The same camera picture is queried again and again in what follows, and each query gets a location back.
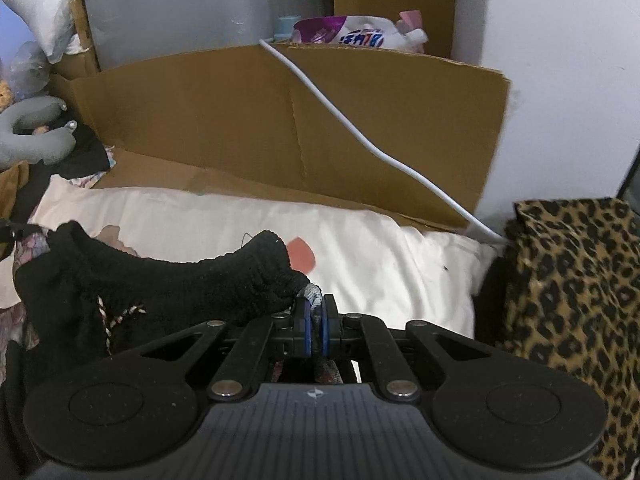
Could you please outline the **black knit sweater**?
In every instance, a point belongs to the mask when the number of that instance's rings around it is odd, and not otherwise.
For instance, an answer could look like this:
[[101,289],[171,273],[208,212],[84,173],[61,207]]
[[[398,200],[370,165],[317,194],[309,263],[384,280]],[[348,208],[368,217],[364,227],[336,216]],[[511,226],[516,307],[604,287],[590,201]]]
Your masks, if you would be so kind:
[[190,263],[128,254],[76,221],[49,230],[47,242],[48,252],[13,275],[39,342],[30,350],[9,344],[10,388],[32,390],[206,321],[246,324],[291,307],[309,283],[270,231],[235,252]]

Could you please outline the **cream printed bed quilt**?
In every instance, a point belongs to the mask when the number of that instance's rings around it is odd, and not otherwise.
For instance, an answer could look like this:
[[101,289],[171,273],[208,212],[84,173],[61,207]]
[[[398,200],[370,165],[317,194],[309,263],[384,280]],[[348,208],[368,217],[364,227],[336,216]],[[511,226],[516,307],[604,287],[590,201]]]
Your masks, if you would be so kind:
[[391,328],[424,318],[469,336],[495,255],[368,210],[54,178],[4,267],[17,303],[1,317],[1,380],[36,384],[209,320],[243,325],[308,286]]

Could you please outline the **brown cardboard sheet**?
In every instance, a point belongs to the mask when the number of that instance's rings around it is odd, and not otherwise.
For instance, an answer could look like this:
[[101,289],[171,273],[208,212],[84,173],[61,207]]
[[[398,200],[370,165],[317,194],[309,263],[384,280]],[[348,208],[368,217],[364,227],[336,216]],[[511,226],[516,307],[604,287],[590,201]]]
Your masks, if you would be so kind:
[[50,88],[140,185],[385,212],[465,227],[503,123],[503,74],[423,54],[242,47],[156,58]]

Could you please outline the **leopard print pillow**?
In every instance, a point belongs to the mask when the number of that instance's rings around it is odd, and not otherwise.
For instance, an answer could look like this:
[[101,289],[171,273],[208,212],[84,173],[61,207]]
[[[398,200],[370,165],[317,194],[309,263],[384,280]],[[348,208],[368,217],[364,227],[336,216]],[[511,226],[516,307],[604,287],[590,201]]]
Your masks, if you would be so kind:
[[523,200],[508,237],[503,347],[581,379],[608,418],[591,467],[625,479],[639,463],[639,237],[618,198]]

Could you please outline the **floral patterned cloth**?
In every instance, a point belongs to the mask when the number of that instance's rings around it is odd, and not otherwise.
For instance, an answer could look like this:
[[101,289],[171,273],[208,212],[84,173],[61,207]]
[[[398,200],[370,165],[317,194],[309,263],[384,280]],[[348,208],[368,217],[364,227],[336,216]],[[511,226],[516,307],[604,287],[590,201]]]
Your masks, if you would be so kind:
[[[12,252],[12,263],[1,265],[1,277],[6,280],[8,272],[12,275],[24,264],[29,263],[50,250],[47,242],[49,230],[29,234],[22,240],[18,240]],[[8,281],[1,284],[1,353],[5,354],[11,341],[16,342],[26,350],[35,348],[39,342],[32,324],[28,320],[26,307],[17,300],[17,292],[14,285],[9,286]]]

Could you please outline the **brown tan garment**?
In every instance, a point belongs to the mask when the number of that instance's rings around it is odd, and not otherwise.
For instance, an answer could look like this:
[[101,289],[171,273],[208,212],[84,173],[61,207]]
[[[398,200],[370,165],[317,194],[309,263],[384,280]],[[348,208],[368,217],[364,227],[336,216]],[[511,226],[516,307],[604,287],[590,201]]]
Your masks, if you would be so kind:
[[0,218],[8,220],[16,202],[17,192],[28,182],[29,162],[19,162],[0,174]]

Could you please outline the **silver grey foil panel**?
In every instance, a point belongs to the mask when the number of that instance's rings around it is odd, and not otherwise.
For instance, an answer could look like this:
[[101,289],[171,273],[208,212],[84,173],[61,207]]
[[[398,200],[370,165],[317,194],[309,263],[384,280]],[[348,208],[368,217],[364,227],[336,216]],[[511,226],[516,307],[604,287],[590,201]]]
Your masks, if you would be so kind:
[[251,46],[289,16],[315,18],[332,0],[85,0],[101,70],[184,52]]

